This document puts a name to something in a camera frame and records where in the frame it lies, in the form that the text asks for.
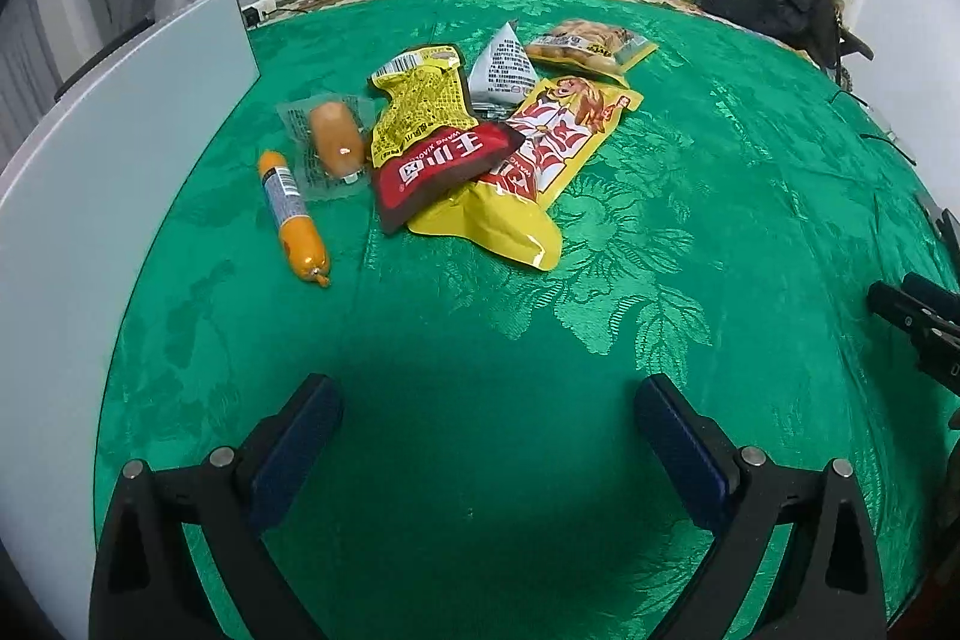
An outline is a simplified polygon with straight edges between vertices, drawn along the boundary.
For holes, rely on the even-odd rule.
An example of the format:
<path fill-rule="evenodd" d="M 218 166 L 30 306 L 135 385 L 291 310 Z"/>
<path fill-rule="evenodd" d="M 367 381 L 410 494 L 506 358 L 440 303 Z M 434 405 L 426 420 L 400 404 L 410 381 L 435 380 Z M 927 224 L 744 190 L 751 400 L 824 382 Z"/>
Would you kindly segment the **white cardboard box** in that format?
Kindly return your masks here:
<path fill-rule="evenodd" d="M 88 633 L 94 448 L 128 299 L 257 78 L 238 0 L 199 0 L 85 74 L 3 170 L 2 541 L 64 637 Z"/>

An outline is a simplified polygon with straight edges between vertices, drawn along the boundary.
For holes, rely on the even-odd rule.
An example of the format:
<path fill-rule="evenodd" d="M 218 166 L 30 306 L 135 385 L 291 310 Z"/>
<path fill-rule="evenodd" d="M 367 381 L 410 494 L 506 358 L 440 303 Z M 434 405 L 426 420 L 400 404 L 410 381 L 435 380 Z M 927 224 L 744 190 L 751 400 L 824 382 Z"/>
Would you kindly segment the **yellow bag of round snacks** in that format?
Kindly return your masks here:
<path fill-rule="evenodd" d="M 534 64 L 571 68 L 628 88 L 628 73 L 658 50 L 646 35 L 623 26 L 567 19 L 527 42 L 524 50 Z"/>

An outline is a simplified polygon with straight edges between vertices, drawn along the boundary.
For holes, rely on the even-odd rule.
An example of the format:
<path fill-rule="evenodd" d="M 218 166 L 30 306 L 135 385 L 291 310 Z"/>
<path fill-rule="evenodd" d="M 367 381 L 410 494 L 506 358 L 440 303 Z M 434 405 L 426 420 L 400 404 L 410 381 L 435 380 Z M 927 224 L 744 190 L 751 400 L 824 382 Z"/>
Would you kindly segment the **grey triangular snack packet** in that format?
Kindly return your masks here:
<path fill-rule="evenodd" d="M 473 62 L 467 86 L 473 112 L 506 119 L 539 83 L 539 75 L 511 23 L 505 23 Z"/>

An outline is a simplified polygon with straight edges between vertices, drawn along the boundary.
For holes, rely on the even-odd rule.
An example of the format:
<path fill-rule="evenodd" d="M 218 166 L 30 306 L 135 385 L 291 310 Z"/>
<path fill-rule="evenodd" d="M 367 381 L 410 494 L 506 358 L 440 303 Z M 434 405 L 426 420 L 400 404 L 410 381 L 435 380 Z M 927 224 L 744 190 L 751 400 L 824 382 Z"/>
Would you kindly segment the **black jacket pile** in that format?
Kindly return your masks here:
<path fill-rule="evenodd" d="M 844 24 L 843 0 L 700 0 L 704 13 L 802 50 L 824 70 L 846 55 L 874 60 L 874 51 Z"/>

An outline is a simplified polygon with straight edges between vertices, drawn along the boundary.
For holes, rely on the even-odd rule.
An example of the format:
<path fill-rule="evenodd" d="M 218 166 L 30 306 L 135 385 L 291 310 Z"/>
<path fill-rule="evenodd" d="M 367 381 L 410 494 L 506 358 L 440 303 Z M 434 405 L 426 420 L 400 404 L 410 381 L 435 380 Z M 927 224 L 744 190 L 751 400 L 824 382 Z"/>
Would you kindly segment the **green floral bedspread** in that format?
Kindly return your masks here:
<path fill-rule="evenodd" d="M 643 102 L 551 207 L 548 273 L 454 237 L 386 234 L 370 190 L 313 204 L 302 283 L 257 182 L 278 111 L 366 94 L 402 50 L 475 57 L 501 25 L 640 31 Z M 851 461 L 885 598 L 923 573 L 955 398 L 866 307 L 875 281 L 952 286 L 919 184 L 866 113 L 789 50 L 608 0 L 373 0 L 256 29 L 259 81 L 172 203 L 112 359 L 94 503 L 242 440 L 306 375 L 345 417 L 268 535 L 334 638 L 641 638 L 708 548 L 631 420 L 669 375 L 776 463 Z"/>

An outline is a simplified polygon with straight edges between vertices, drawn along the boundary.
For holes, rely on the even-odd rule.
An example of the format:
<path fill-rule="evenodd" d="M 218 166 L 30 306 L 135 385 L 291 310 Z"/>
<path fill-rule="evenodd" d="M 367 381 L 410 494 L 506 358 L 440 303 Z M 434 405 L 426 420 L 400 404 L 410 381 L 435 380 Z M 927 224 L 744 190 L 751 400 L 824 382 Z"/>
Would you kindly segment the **yellow red chicken snack pouch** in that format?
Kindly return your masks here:
<path fill-rule="evenodd" d="M 418 236 L 459 237 L 503 259 L 550 271 L 562 231 L 548 208 L 643 96 L 582 76 L 542 80 L 505 120 L 524 141 L 498 166 L 409 222 Z"/>

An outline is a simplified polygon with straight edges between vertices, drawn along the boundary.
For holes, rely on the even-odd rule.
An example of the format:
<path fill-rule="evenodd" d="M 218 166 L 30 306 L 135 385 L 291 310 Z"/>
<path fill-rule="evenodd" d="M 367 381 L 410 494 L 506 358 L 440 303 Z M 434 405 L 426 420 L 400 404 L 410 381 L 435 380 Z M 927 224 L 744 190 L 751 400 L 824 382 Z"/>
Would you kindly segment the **white power strip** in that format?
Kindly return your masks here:
<path fill-rule="evenodd" d="M 241 8 L 241 16 L 247 29 L 263 25 L 277 11 L 277 0 L 256 0 Z"/>

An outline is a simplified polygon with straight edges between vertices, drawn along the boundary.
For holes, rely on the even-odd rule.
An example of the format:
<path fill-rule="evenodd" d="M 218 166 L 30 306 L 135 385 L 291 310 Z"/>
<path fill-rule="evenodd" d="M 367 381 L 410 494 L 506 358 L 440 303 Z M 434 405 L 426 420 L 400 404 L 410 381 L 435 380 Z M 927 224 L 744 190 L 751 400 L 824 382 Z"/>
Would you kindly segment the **yellow red long snack packet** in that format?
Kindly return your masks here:
<path fill-rule="evenodd" d="M 405 50 L 371 74 L 370 85 L 389 97 L 370 141 L 387 236 L 523 146 L 523 133 L 473 115 L 462 53 L 452 44 Z"/>

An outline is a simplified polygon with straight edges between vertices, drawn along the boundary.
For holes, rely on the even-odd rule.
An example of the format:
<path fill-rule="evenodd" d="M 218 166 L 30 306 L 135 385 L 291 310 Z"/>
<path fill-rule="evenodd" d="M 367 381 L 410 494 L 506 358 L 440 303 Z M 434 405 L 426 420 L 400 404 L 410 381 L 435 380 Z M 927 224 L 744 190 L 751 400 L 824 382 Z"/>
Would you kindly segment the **orange sausage stick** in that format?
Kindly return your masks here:
<path fill-rule="evenodd" d="M 263 151 L 257 161 L 260 185 L 277 226 L 285 259 L 301 281 L 327 287 L 331 284 L 331 257 L 309 216 L 298 182 L 277 151 Z"/>

